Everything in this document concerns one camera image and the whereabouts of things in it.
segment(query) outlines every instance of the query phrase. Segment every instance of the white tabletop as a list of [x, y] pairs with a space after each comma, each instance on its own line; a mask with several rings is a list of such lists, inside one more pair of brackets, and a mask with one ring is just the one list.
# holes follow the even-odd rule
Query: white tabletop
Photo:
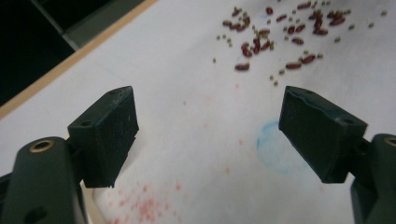
[[[396, 133], [396, 2], [339, 0], [323, 7], [319, 1], [325, 17], [331, 9], [351, 9], [338, 26], [324, 18], [325, 36], [312, 35], [312, 9], [291, 13], [300, 3], [157, 2], [0, 120], [0, 175], [11, 172], [25, 144], [66, 137], [67, 125], [102, 94], [131, 85], [140, 131], [116, 187], [95, 191], [109, 223], [353, 223], [353, 176], [344, 185], [321, 184], [277, 122], [291, 85], [366, 121], [368, 140]], [[251, 18], [241, 33], [221, 24], [237, 21], [235, 6]], [[274, 15], [265, 13], [268, 6]], [[293, 21], [276, 22], [283, 13]], [[292, 36], [302, 46], [284, 40], [283, 27], [296, 19], [306, 24]], [[275, 48], [248, 60], [240, 46], [252, 42], [253, 24], [271, 30]], [[231, 48], [217, 40], [223, 34]], [[324, 58], [280, 76], [305, 49]], [[234, 70], [247, 61], [248, 71]]]

